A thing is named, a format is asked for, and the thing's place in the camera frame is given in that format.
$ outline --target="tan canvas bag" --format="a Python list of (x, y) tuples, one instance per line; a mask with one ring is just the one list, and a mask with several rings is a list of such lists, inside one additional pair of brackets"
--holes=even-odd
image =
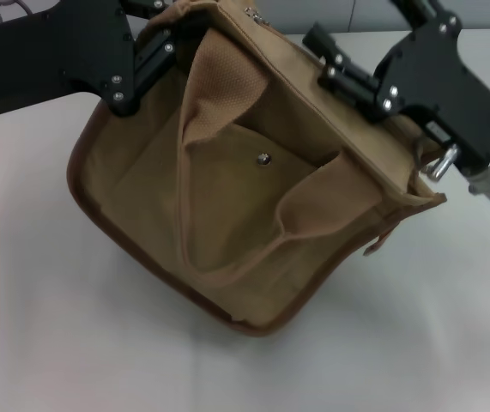
[(207, 10), (200, 41), (117, 118), (100, 103), (70, 189), (128, 253), (234, 329), (285, 324), (350, 253), (445, 200), (420, 179), (405, 119), (383, 126), (317, 84), (318, 62), (246, 13), (178, 0), (142, 33)]

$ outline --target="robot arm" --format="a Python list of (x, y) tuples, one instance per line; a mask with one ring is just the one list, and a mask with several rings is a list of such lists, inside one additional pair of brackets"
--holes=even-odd
[[(445, 149), (424, 169), (427, 177), (439, 181), (454, 164), (472, 194), (490, 198), (490, 89), (458, 56), (460, 19), (437, 0), (391, 1), (413, 31), (373, 75), (353, 64), (319, 25), (305, 36), (305, 46), (326, 62), (320, 86), (371, 122), (407, 115)], [(163, 0), (61, 0), (0, 24), (0, 114), (87, 91), (118, 116), (132, 115), (174, 64), (175, 39), (201, 36), (209, 24), (191, 16), (136, 52), (126, 16), (151, 18), (165, 8)]]

